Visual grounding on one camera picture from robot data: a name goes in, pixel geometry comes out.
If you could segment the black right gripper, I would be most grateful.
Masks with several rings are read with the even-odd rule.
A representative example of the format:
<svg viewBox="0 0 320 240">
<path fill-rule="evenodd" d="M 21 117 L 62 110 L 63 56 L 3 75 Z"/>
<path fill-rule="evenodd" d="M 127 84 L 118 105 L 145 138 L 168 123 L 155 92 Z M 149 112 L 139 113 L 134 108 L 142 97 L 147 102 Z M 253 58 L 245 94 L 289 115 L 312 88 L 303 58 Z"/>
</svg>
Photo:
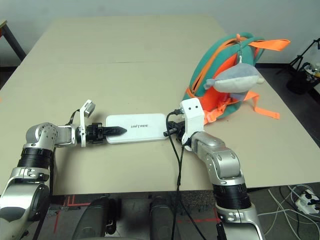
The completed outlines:
<svg viewBox="0 0 320 240">
<path fill-rule="evenodd" d="M 183 143 L 183 136 L 185 134 L 185 122 L 180 121 L 180 122 L 174 122 L 174 121 L 168 121 L 167 123 L 168 127 L 175 127 L 171 128 L 163 133 L 165 137 L 169 137 L 172 134 L 176 134 L 176 140 L 181 144 L 184 145 Z"/>
</svg>

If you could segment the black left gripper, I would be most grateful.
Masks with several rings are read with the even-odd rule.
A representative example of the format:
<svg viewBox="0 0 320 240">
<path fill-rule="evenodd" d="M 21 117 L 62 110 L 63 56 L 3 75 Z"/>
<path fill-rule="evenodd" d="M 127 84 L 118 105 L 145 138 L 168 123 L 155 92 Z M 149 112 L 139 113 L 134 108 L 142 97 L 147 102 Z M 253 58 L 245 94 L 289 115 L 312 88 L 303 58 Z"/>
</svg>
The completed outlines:
<svg viewBox="0 0 320 240">
<path fill-rule="evenodd" d="M 127 132 L 127 129 L 120 126 L 103 127 L 101 122 L 94 122 L 86 126 L 86 143 L 102 144 L 106 136 L 120 136 Z"/>
</svg>

